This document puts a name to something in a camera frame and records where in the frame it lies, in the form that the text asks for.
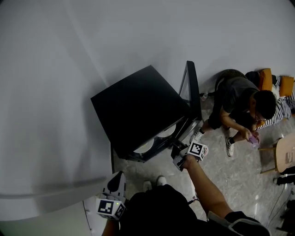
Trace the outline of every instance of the black t-shirt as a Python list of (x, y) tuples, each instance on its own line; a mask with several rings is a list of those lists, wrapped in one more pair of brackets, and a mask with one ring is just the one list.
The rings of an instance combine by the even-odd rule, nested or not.
[(222, 82), (218, 87), (223, 96), (223, 109), (227, 113), (244, 112), (248, 107), (250, 96), (258, 92), (258, 88), (249, 80), (235, 77)]
[[(168, 184), (135, 194), (126, 206), (120, 219), (120, 235), (236, 236), (218, 223), (197, 219), (185, 197)], [(257, 222), (242, 212), (231, 212), (225, 217), (231, 223), (241, 218)]]

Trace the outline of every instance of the shoe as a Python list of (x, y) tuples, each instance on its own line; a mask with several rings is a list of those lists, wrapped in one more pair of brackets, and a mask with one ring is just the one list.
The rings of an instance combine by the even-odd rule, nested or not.
[(157, 186), (164, 186), (167, 184), (167, 180), (164, 176), (159, 176), (157, 179)]
[(200, 142), (201, 138), (203, 137), (203, 134), (200, 132), (200, 129), (201, 128), (199, 128), (198, 131), (191, 136), (189, 143), (191, 143), (193, 140), (195, 142)]
[(152, 189), (153, 189), (152, 183), (149, 180), (143, 182), (143, 191), (144, 192), (146, 192), (148, 190), (152, 190)]
[(226, 152), (229, 157), (232, 157), (234, 155), (234, 144), (231, 144), (229, 140), (230, 138), (225, 138)]

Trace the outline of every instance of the gray floor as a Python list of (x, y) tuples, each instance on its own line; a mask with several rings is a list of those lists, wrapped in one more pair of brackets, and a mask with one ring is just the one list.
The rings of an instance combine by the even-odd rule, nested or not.
[[(203, 119), (205, 120), (212, 110), (212, 98), (208, 98), (201, 105)], [(295, 118), (266, 127), (260, 131), (260, 146), (270, 146), (278, 138), (286, 136), (292, 131), (295, 131)], [(230, 130), (230, 134), (235, 134), (235, 131)], [(261, 170), (274, 167), (273, 153), (259, 152), (257, 149), (253, 149), (251, 144), (243, 141), (235, 144), (234, 156), (230, 158), (226, 154), (224, 136), (222, 129), (206, 133), (203, 136), (201, 142), (209, 147), (208, 155), (201, 162), (205, 173), (221, 190), (234, 211), (243, 211), (263, 225), (267, 225), (272, 235), (286, 235), (286, 233), (275, 228), (281, 226), (282, 221), (279, 216), (285, 210), (284, 202), (293, 197), (290, 194), (293, 186), (274, 185), (272, 179), (278, 176), (276, 172), (260, 174)], [(188, 144), (189, 136), (184, 142)], [(126, 174), (128, 199), (135, 193), (142, 191), (142, 183), (145, 180), (156, 182), (159, 175), (165, 176), (168, 184), (182, 193), (187, 200), (193, 199), (195, 195), (194, 187), (188, 173), (186, 170), (179, 172), (176, 169), (170, 154), (171, 150), (164, 150), (144, 164), (114, 158), (115, 171), (122, 170)], [(271, 210), (281, 193), (282, 195), (271, 214)], [(206, 220), (206, 215), (199, 202), (192, 203), (191, 208), (199, 219)]]

